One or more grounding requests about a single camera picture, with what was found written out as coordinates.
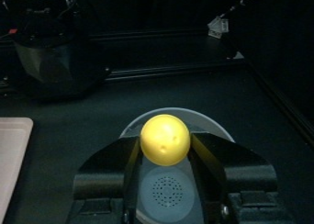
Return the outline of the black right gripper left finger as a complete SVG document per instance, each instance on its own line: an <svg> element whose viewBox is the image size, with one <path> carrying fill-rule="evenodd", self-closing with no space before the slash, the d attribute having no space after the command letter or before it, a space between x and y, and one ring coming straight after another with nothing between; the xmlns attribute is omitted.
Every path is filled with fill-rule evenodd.
<svg viewBox="0 0 314 224"><path fill-rule="evenodd" d="M65 224L140 224L140 165L137 136L117 139L86 159L73 178Z"/></svg>

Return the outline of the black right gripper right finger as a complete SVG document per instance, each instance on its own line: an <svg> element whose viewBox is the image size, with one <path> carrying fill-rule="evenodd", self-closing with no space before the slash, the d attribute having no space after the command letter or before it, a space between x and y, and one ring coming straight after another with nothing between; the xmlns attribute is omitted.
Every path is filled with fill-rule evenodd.
<svg viewBox="0 0 314 224"><path fill-rule="evenodd" d="M186 159L204 224L295 224L277 195L272 164L209 133L190 135Z"/></svg>

